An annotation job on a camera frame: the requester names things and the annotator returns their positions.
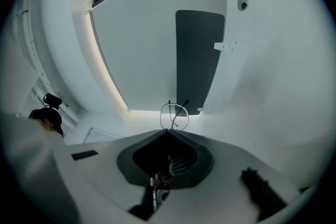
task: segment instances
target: small white bracket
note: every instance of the small white bracket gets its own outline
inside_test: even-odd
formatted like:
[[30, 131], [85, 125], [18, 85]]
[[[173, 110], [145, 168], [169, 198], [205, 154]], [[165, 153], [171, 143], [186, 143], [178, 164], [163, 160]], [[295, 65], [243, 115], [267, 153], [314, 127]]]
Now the small white bracket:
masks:
[[235, 47], [237, 46], [237, 43], [238, 42], [236, 40], [231, 43], [216, 42], [214, 45], [214, 49], [224, 52], [233, 52], [235, 50]]

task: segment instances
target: white ceiling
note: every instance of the white ceiling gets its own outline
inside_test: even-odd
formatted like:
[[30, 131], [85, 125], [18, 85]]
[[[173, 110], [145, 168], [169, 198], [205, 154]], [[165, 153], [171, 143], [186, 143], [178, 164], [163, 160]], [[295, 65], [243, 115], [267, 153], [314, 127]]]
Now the white ceiling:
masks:
[[107, 0], [92, 11], [103, 57], [130, 110], [159, 111], [176, 101], [180, 9], [226, 16], [226, 0]]

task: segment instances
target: person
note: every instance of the person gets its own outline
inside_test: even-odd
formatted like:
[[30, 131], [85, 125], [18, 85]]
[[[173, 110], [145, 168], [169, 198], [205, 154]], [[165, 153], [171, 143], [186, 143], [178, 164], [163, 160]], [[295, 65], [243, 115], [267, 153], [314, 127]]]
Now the person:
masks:
[[64, 133], [61, 128], [62, 118], [55, 109], [35, 109], [30, 113], [29, 118], [37, 120], [46, 131], [57, 132], [64, 137]]

